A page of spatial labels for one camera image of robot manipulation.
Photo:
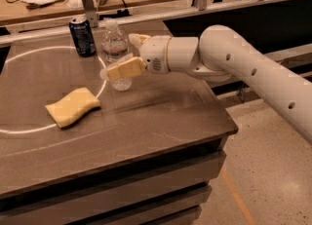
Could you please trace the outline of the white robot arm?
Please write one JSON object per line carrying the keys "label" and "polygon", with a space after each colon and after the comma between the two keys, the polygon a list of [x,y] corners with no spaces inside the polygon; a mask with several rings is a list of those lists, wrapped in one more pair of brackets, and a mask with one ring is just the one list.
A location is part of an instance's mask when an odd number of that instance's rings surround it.
{"label": "white robot arm", "polygon": [[143,72],[181,72],[209,82],[236,77],[312,143],[312,83],[263,55],[231,28],[212,25],[200,37],[129,38],[139,55],[127,55],[101,70],[102,79],[133,78]]}

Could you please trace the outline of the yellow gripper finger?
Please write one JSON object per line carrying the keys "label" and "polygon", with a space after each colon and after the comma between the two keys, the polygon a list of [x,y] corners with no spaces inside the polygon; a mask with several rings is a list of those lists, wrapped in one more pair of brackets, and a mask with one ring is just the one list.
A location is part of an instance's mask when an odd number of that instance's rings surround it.
{"label": "yellow gripper finger", "polygon": [[102,80],[113,81],[122,78],[133,78],[140,76],[146,69],[144,61],[137,56],[110,64],[100,71]]}
{"label": "yellow gripper finger", "polygon": [[145,34],[130,33],[128,38],[129,42],[139,50],[142,44],[150,39],[150,36]]}

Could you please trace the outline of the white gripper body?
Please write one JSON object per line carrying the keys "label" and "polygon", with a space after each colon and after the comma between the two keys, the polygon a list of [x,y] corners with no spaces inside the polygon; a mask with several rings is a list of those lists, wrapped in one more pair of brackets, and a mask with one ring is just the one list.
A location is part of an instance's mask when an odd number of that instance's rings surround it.
{"label": "white gripper body", "polygon": [[140,47],[140,57],[146,64],[146,70],[153,74],[168,74],[167,47],[171,36],[152,36]]}

